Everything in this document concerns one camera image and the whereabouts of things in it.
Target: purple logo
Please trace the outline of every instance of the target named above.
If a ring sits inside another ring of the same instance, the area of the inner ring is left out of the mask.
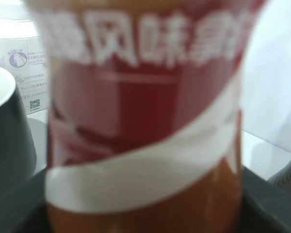
[[[15,52],[10,56],[9,61],[13,67],[20,68],[27,63],[27,56],[22,52]]]

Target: brown liquid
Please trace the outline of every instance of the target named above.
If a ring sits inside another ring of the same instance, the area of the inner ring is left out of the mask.
[[[56,233],[231,233],[240,212],[241,188],[240,175],[223,160],[197,184],[147,208],[86,215],[49,205],[48,212]]]
[[[164,12],[189,1],[28,2],[38,11],[44,8],[69,9],[75,12],[95,7],[113,8],[126,10],[136,18],[144,12]],[[263,1],[192,2],[195,6],[200,6],[196,12],[202,14],[203,11],[224,8],[222,6],[237,12],[243,5]],[[66,63],[51,57],[53,106],[49,120],[48,167],[103,160],[175,133],[209,106],[236,71],[241,56],[242,54],[233,62],[210,62],[200,71],[187,65],[172,71],[148,65],[134,70],[117,60],[110,61],[103,68],[97,68]],[[121,79],[122,76],[142,76],[149,73],[167,75],[173,81],[144,84],[108,79],[114,74],[117,79]],[[91,148],[82,147],[84,141]],[[57,145],[64,145],[66,148],[55,154],[53,147]],[[81,153],[73,152],[80,148]],[[236,174],[228,164],[228,156],[237,161]],[[56,233],[231,233],[241,206],[240,157],[238,133],[235,144],[213,170],[189,188],[163,201],[131,211],[109,214],[73,213],[49,204],[50,220]]]

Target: container label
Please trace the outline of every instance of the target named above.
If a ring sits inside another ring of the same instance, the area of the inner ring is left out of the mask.
[[[40,37],[0,38],[0,67],[14,76],[26,114],[48,107],[48,67]]]

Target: black surface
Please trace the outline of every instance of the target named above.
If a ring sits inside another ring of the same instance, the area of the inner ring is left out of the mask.
[[[29,179],[35,164],[33,139],[16,88],[0,106],[0,197]]]
[[[291,233],[291,194],[248,169],[236,233]],[[0,200],[0,233],[52,233],[44,206],[44,172]]]

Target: plastic bottle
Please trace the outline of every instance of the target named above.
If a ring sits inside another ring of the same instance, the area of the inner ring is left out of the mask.
[[[48,107],[46,55],[32,15],[21,0],[0,0],[0,67],[14,76],[26,113]]]

